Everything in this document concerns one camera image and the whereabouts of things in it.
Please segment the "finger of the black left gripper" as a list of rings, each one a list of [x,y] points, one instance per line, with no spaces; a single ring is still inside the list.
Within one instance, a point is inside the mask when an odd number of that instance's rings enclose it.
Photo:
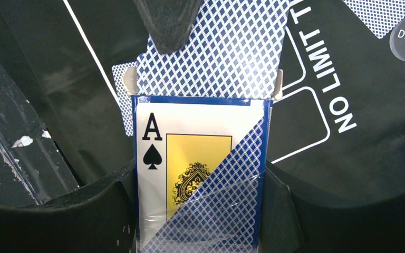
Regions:
[[[202,0],[134,1],[160,54],[181,49],[191,32]]]

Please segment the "blue-backed playing card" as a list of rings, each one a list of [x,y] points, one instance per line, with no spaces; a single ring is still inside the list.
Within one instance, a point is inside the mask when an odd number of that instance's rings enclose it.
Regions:
[[[112,75],[115,84],[116,94],[119,99],[119,108],[121,111],[122,122],[126,136],[133,136],[133,114],[132,101],[129,92],[124,88],[122,77],[129,67],[136,67],[136,62],[122,63],[113,65]]]
[[[343,2],[378,39],[384,38],[405,18],[405,0],[344,0]]]
[[[269,99],[289,8],[289,1],[203,1],[177,53],[176,93]]]

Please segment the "blue playing card deck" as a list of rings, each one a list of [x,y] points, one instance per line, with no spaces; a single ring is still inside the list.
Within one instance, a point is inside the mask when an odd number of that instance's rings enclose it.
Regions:
[[[178,95],[181,50],[150,43],[129,67],[137,251],[256,252],[273,102]]]

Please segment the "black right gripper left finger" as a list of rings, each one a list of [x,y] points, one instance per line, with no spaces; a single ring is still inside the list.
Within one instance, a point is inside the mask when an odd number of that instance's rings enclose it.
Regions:
[[[0,252],[135,252],[135,167],[42,205],[0,206]]]

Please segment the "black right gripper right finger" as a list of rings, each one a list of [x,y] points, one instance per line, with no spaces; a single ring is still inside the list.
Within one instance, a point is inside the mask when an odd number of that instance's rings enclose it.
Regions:
[[[261,252],[405,252],[405,193],[356,203],[267,162]]]

